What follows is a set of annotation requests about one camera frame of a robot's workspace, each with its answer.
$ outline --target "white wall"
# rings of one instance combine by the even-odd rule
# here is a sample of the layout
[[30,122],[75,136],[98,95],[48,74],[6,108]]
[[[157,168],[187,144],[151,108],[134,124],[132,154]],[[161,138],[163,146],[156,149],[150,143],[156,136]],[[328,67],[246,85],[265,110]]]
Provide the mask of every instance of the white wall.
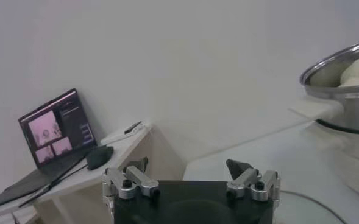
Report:
[[18,118],[76,87],[101,138],[155,123],[189,161],[289,126],[300,73],[359,41],[359,0],[0,0],[0,191]]

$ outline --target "laptop screen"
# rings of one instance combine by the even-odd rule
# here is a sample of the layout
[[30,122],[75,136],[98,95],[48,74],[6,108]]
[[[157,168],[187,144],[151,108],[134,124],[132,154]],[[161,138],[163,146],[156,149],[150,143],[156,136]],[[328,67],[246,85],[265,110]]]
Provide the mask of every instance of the laptop screen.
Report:
[[96,145],[75,89],[19,119],[37,166]]

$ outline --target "screw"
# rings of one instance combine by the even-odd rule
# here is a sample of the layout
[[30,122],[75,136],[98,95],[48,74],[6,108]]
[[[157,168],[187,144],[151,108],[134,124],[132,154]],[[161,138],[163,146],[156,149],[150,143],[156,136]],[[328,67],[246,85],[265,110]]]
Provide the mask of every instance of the screw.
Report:
[[258,181],[255,183],[255,189],[256,190],[263,190],[263,188],[265,188],[265,184],[261,181]]
[[123,188],[130,188],[132,187],[132,182],[130,180],[123,181]]

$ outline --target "table leg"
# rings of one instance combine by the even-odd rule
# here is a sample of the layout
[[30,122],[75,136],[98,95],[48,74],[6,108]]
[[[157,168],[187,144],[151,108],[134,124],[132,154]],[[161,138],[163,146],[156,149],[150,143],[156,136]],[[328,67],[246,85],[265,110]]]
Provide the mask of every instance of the table leg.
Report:
[[53,198],[53,203],[61,213],[64,220],[69,224],[76,224],[74,220],[72,219],[71,215],[69,214],[66,206],[63,205],[63,203],[60,201],[58,197]]

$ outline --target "stainless steel pot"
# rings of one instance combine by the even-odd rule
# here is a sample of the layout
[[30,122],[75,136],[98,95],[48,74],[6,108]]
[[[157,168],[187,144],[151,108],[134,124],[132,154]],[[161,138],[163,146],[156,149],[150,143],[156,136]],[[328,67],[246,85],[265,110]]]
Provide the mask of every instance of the stainless steel pot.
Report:
[[301,75],[300,82],[308,95],[336,100],[344,107],[344,113],[320,119],[320,124],[359,134],[359,86],[338,87],[341,74],[356,59],[359,59],[359,43],[318,61]]

